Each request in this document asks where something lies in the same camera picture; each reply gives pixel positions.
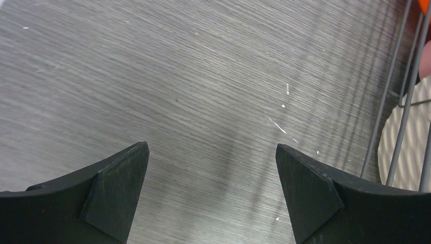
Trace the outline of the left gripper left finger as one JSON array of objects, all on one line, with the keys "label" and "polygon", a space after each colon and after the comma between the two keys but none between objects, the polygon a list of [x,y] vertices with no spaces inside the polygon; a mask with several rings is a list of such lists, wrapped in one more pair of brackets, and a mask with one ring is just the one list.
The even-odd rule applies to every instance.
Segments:
[{"label": "left gripper left finger", "polygon": [[20,192],[1,192],[1,243],[126,243],[148,144]]}]

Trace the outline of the black wire dish rack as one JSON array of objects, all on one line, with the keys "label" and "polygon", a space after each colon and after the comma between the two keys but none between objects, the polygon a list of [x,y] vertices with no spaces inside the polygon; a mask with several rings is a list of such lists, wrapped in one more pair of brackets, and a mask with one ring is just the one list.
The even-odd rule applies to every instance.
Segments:
[{"label": "black wire dish rack", "polygon": [[[360,173],[361,177],[365,177],[369,167],[374,165],[378,173],[378,179],[381,182],[378,167],[378,146],[382,130],[393,108],[395,106],[403,107],[402,120],[387,180],[384,184],[390,187],[392,187],[409,111],[413,105],[413,90],[415,85],[421,81],[418,69],[422,50],[424,45],[430,41],[430,3],[428,7],[428,12],[424,15],[417,1],[404,1],[404,10],[400,22],[396,25],[389,67],[382,81],[382,92],[378,98],[372,134]],[[420,185],[417,191],[430,192],[430,126]]]}]

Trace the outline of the pink mug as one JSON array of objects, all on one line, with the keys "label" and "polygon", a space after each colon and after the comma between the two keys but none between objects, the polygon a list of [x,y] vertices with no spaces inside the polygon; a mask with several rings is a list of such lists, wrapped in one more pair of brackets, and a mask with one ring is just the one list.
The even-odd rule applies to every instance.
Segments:
[{"label": "pink mug", "polygon": [[431,41],[428,41],[424,45],[420,62],[419,62],[419,69],[418,69],[419,78],[422,80],[430,76],[430,70],[431,70]]}]

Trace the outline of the orange bowl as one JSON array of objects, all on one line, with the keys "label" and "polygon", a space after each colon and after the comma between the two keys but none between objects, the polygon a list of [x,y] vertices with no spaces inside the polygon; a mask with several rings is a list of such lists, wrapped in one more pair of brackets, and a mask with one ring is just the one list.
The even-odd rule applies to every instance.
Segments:
[{"label": "orange bowl", "polygon": [[428,12],[428,9],[429,9],[428,6],[429,6],[429,3],[430,3],[430,0],[418,0],[417,2],[418,2],[419,6],[421,8],[422,13],[424,15],[426,15],[427,12]]}]

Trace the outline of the woven bamboo plate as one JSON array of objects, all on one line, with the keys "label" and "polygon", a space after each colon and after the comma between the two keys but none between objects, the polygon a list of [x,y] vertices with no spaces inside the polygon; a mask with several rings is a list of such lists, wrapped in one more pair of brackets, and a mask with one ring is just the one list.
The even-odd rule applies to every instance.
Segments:
[{"label": "woven bamboo plate", "polygon": [[[412,103],[392,186],[417,191],[430,126],[430,76],[415,85]],[[378,167],[382,184],[387,180],[403,111],[403,107],[395,106],[382,130],[378,146]]]}]

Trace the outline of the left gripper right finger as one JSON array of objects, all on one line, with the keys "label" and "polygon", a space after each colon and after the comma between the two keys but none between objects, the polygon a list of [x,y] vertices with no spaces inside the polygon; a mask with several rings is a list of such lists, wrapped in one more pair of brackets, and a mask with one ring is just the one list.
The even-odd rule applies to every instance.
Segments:
[{"label": "left gripper right finger", "polygon": [[285,144],[276,165],[297,243],[430,243],[430,194],[384,186]]}]

